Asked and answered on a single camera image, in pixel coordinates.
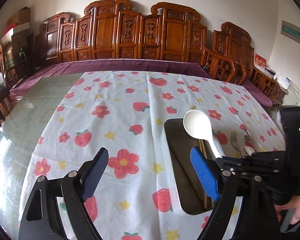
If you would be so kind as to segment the person's right hand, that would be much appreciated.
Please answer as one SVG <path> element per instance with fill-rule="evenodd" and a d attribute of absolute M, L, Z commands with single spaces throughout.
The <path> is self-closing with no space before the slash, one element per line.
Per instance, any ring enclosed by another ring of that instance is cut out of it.
<path fill-rule="evenodd" d="M 293 196 L 291 200 L 285 205 L 274 205 L 274 206 L 279 221 L 282 219 L 280 212 L 282 210 L 290 210 L 290 209 L 294 209 L 294 213 L 290 220 L 290 224 L 294 225 L 298 221 L 300 221 L 300 196 Z"/>

